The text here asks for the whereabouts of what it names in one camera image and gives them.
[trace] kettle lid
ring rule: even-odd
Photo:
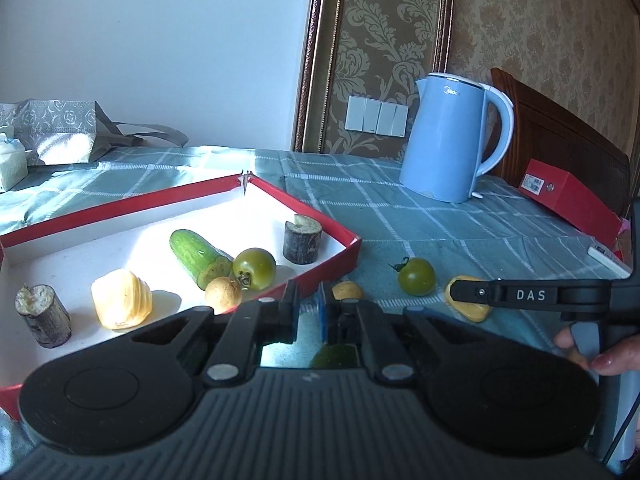
[[[429,77],[430,76],[441,77],[443,79],[448,79],[449,81],[468,84],[471,86],[475,86],[476,88],[479,88],[481,90],[484,90],[484,87],[480,83],[477,83],[476,81],[471,81],[471,79],[467,79],[465,77],[460,77],[459,75],[447,74],[446,72],[431,72],[429,74]]]

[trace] light switch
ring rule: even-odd
[[[347,130],[362,131],[364,121],[364,108],[367,105],[367,99],[364,97],[349,96],[347,103],[347,117],[344,120],[344,127]]]
[[[362,123],[363,132],[367,132],[368,134],[374,134],[376,132],[381,104],[382,103],[376,99],[367,99],[367,105],[364,108],[364,122]]]
[[[396,105],[396,114],[394,115],[394,123],[391,126],[391,135],[394,137],[404,137],[404,133],[406,131],[406,117],[408,113],[408,106]]]
[[[396,105],[393,103],[382,103],[380,105],[380,115],[378,116],[378,127],[376,135],[391,135],[391,127],[394,124]]]

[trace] brown patterned wallpaper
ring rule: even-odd
[[[438,0],[345,0],[325,153],[398,158],[405,139],[344,129],[348,95],[418,106]],[[626,152],[636,104],[638,17],[629,0],[454,0],[448,72],[490,82],[497,66]]]

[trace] white power strip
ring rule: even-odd
[[[631,268],[625,265],[624,262],[611,251],[609,251],[604,245],[599,243],[593,244],[588,250],[589,256],[598,260],[607,269],[612,270],[620,278],[628,278],[631,276]]]

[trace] barcode label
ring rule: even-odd
[[[520,187],[522,189],[526,189],[527,191],[532,192],[533,194],[539,195],[540,190],[542,190],[542,186],[545,183],[544,180],[538,178],[536,176],[530,175],[527,173],[522,180],[522,184]]]

